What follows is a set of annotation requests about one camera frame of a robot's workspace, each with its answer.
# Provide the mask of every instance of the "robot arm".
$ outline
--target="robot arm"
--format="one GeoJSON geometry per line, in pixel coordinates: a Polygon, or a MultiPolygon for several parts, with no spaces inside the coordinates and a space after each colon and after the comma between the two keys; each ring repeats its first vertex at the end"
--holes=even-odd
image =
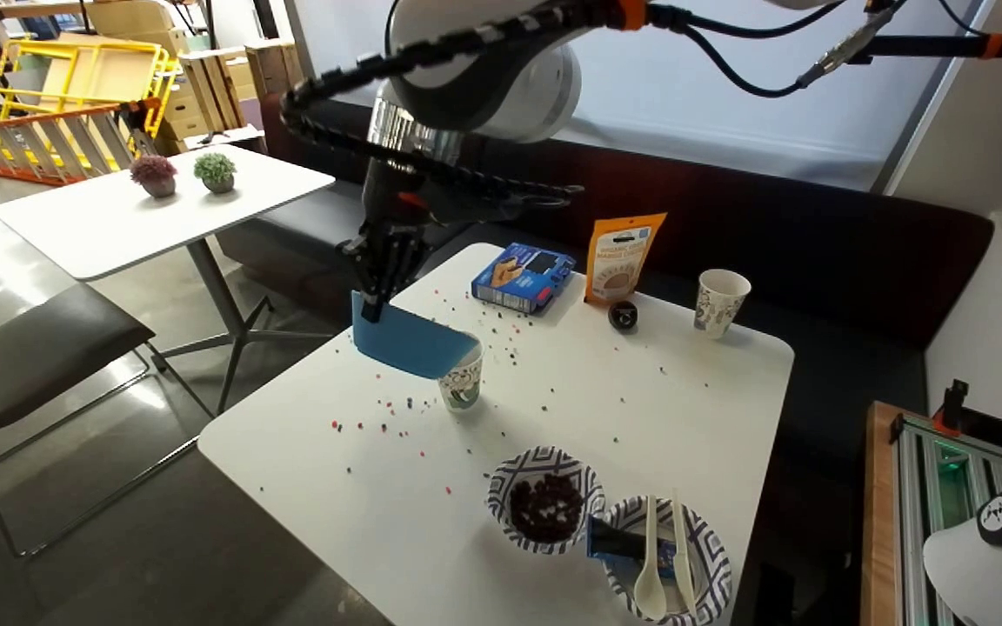
{"type": "Polygon", "coordinates": [[[281,121],[303,140],[368,156],[362,183],[364,226],[353,255],[368,292],[364,316],[379,320],[383,302],[410,282],[429,255],[424,221],[500,220],[521,207],[566,205],[579,196],[579,187],[463,171],[456,147],[471,131],[510,141],[541,141],[560,131],[580,89],[579,58],[566,43],[592,26],[676,31],[756,97],[796,94],[833,68],[870,62],[873,56],[1002,58],[1002,33],[885,37],[879,26],[904,0],[868,0],[868,23],[785,85],[748,84],[703,33],[782,37],[821,19],[838,3],[821,3],[782,26],[738,26],[648,0],[395,0],[385,56],[368,56],[353,68],[330,68],[298,84],[284,97],[281,121]],[[385,85],[374,107],[368,140],[325,128],[310,116],[310,105],[375,80],[385,80],[385,85]]]}

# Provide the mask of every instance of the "gray chair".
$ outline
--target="gray chair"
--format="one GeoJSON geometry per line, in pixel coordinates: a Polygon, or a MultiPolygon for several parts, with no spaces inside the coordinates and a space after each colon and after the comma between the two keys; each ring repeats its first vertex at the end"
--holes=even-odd
{"type": "MultiPolygon", "coordinates": [[[[0,452],[0,463],[143,379],[170,375],[207,409],[207,404],[190,393],[190,385],[175,368],[166,368],[166,360],[154,352],[151,337],[154,337],[151,325],[143,325],[141,320],[134,320],[125,310],[118,310],[115,302],[108,302],[101,292],[88,284],[74,284],[52,295],[49,302],[7,320],[0,325],[0,429],[11,429],[30,417],[38,408],[79,385],[85,379],[92,379],[95,373],[101,373],[105,364],[125,353],[137,353],[143,360],[143,373],[101,393],[98,401],[70,409],[65,417],[35,431],[15,449],[0,452]]],[[[70,521],[63,533],[30,547],[22,547],[15,538],[0,506],[0,533],[11,551],[22,558],[47,551],[49,547],[85,528],[101,511],[108,511],[115,502],[134,493],[141,483],[156,477],[164,466],[182,460],[190,444],[196,439],[182,441],[175,452],[151,463],[129,483],[121,483],[108,496],[101,496],[95,506],[77,514],[77,521],[70,521]]]]}

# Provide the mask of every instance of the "white paper cup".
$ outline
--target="white paper cup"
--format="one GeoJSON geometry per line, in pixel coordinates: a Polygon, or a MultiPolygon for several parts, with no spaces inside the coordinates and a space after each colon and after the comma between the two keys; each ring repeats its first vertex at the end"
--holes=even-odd
{"type": "Polygon", "coordinates": [[[452,412],[473,412],[480,404],[480,343],[437,379],[437,397],[452,412]]]}
{"type": "Polygon", "coordinates": [[[723,337],[748,299],[753,282],[726,269],[710,269],[701,273],[697,331],[706,337],[723,337]]]}

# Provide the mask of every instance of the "white table top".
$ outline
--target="white table top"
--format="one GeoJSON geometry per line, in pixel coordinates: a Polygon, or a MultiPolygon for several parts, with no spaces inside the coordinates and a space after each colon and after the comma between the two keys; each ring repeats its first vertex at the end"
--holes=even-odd
{"type": "Polygon", "coordinates": [[[236,162],[233,196],[210,196],[196,177],[199,151],[182,151],[170,161],[178,165],[175,199],[156,201],[129,171],[118,171],[7,201],[0,220],[63,272],[92,282],[335,179],[236,147],[210,147],[210,151],[225,151],[236,162]]]}
{"type": "Polygon", "coordinates": [[[494,257],[465,245],[397,299],[485,339],[485,412],[452,417],[343,331],[216,417],[201,452],[403,626],[630,623],[580,549],[521,551],[490,518],[488,473],[537,444],[596,466],[609,503],[684,502],[742,577],[795,352],[744,325],[710,343],[650,295],[615,333],[580,273],[537,320],[494,310],[465,295],[494,257]]]}

